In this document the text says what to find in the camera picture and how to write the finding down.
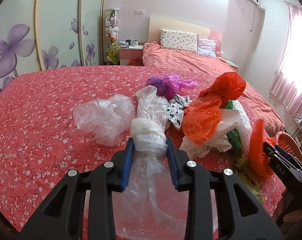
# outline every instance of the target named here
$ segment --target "pink curtain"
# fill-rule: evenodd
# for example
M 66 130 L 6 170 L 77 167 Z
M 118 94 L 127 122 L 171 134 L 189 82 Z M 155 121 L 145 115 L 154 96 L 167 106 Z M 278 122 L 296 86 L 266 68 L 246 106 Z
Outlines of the pink curtain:
M 270 92 L 287 111 L 302 113 L 302 8 L 289 4 L 289 32 Z

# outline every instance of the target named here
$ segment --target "metal bolt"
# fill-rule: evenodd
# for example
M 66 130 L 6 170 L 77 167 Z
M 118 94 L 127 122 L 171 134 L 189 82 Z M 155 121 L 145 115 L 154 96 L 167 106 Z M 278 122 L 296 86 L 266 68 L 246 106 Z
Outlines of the metal bolt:
M 106 163 L 104 163 L 104 166 L 106 168 L 111 168 L 111 167 L 113 167 L 113 162 L 106 162 Z
M 227 175 L 227 176 L 231 176 L 231 175 L 233 174 L 233 171 L 232 171 L 231 169 L 225 169 L 225 170 L 223 171 L 223 173 L 224 173 L 225 175 Z
M 76 170 L 70 170 L 70 171 L 68 172 L 68 175 L 69 175 L 70 177 L 74 177 L 76 174 L 77 174 L 77 171 L 76 171 Z
M 195 161 L 188 161 L 188 162 L 187 162 L 187 165 L 188 165 L 189 167 L 195 167 L 195 166 L 196 166 L 196 162 L 195 162 Z

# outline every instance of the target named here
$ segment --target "patterned pillow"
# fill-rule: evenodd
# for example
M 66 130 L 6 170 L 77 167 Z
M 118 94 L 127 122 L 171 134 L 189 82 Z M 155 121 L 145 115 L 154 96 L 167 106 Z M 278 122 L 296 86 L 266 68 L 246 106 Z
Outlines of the patterned pillow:
M 161 48 L 178 49 L 196 53 L 197 39 L 195 33 L 161 30 Z
M 197 53 L 202 56 L 209 56 L 216 58 L 215 48 L 217 46 L 216 41 L 212 41 L 206 38 L 203 38 L 198 35 L 198 49 Z

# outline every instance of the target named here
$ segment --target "bubble wrap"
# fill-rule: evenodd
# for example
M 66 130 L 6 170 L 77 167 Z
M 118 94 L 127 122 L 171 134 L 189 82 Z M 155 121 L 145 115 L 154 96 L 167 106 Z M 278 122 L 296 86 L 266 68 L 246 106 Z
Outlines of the bubble wrap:
M 250 120 L 241 103 L 238 100 L 233 100 L 232 103 L 233 103 L 233 109 L 236 109 L 240 112 L 240 123 L 239 123 L 239 127 L 237 127 L 236 129 L 240 136 L 244 156 L 247 157 L 250 147 L 252 127 L 250 124 Z

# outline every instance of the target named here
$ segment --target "red floral fabric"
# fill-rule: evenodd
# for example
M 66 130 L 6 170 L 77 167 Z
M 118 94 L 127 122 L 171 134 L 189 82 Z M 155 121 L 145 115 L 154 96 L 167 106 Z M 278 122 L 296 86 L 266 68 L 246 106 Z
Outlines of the red floral fabric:
M 92 133 L 77 130 L 73 110 L 94 99 L 115 94 L 132 98 L 152 75 L 179 74 L 198 82 L 182 95 L 197 98 L 214 76 L 205 73 L 142 66 L 74 67 L 30 73 L 17 77 L 0 94 L 0 211 L 21 230 L 52 188 L 70 169 L 89 171 L 124 149 L 126 132 L 114 147 L 99 145 Z M 243 104 L 251 122 L 250 109 Z M 166 131 L 179 148 L 183 134 Z M 198 159 L 206 168 L 221 171 L 233 165 L 227 154 L 211 152 Z M 277 176 L 261 183 L 264 208 L 272 215 L 284 185 Z

